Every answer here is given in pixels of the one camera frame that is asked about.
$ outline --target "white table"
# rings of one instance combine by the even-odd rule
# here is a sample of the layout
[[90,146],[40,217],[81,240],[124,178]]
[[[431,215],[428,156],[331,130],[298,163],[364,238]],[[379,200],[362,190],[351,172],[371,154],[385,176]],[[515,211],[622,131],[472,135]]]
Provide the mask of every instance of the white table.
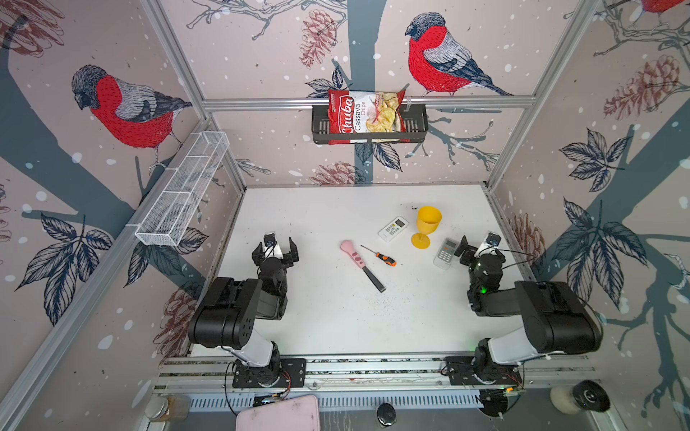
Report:
[[[441,210],[443,220],[431,246],[414,248],[417,210]],[[390,243],[377,233],[396,216],[410,226]],[[449,270],[433,265],[441,242],[467,236],[479,246],[486,231],[500,233],[480,186],[373,186],[249,189],[239,211],[219,277],[256,277],[251,252],[264,233],[275,231],[283,250],[288,237],[299,262],[288,269],[288,305],[282,320],[257,319],[255,330],[275,341],[281,354],[372,354],[474,350],[486,337],[522,325],[520,317],[478,317],[467,301],[469,275],[457,258]],[[350,239],[367,266],[386,286],[379,293],[339,248]],[[397,260],[387,266],[359,245]],[[501,242],[503,248],[507,241]],[[513,263],[505,253],[506,265]],[[507,268],[501,285],[522,279]],[[222,350],[193,348],[193,356],[226,356]]]

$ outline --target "pink cutting board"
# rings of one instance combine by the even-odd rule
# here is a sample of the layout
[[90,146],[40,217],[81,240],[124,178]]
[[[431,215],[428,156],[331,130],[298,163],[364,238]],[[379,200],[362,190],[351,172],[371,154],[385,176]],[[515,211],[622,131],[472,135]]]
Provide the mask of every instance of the pink cutting board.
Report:
[[244,410],[235,431],[320,431],[319,401],[313,395]]

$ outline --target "red breast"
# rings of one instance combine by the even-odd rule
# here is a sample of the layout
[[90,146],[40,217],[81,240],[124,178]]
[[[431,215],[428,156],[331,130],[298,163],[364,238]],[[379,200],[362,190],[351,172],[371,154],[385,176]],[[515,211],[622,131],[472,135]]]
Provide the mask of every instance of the red breast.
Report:
[[173,128],[173,113],[143,123],[135,123],[119,118],[115,110],[122,103],[122,93],[115,79],[108,75],[96,87],[99,109],[91,112],[120,142],[130,147],[153,148],[170,134]]
[[447,31],[445,27],[435,26],[429,28],[419,41],[410,38],[410,56],[408,58],[410,73],[428,91],[453,93],[471,82],[436,70],[424,58],[424,50],[438,47],[446,37]]
[[683,0],[642,0],[642,9],[647,12],[661,13],[682,2]]

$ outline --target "bird head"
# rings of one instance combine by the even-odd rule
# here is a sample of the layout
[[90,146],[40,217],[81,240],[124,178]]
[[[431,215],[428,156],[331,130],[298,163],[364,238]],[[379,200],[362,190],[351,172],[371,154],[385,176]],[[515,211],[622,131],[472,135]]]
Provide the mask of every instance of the bird head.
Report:
[[425,12],[423,14],[417,15],[405,31],[405,36],[411,37],[415,42],[420,40],[420,37],[424,33],[436,26],[444,27],[446,25],[446,20],[443,19],[440,13],[436,12]]
[[88,64],[75,73],[72,77],[72,92],[75,94],[75,101],[79,109],[87,106],[92,109],[99,109],[101,104],[98,102],[96,86],[98,82],[107,77],[105,70],[98,66]]

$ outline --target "white remote control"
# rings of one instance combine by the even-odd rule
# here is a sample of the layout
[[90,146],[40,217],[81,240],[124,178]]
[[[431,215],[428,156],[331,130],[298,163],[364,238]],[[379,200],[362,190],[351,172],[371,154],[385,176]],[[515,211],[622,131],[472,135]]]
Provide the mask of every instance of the white remote control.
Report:
[[443,240],[443,244],[441,244],[441,248],[438,250],[433,260],[433,264],[443,270],[450,268],[453,253],[455,253],[455,249],[457,249],[459,245],[460,243],[454,239],[446,238]]
[[379,237],[385,242],[391,242],[392,239],[397,237],[400,232],[408,225],[407,220],[402,217],[395,217],[390,223],[386,225],[381,232],[379,232]]

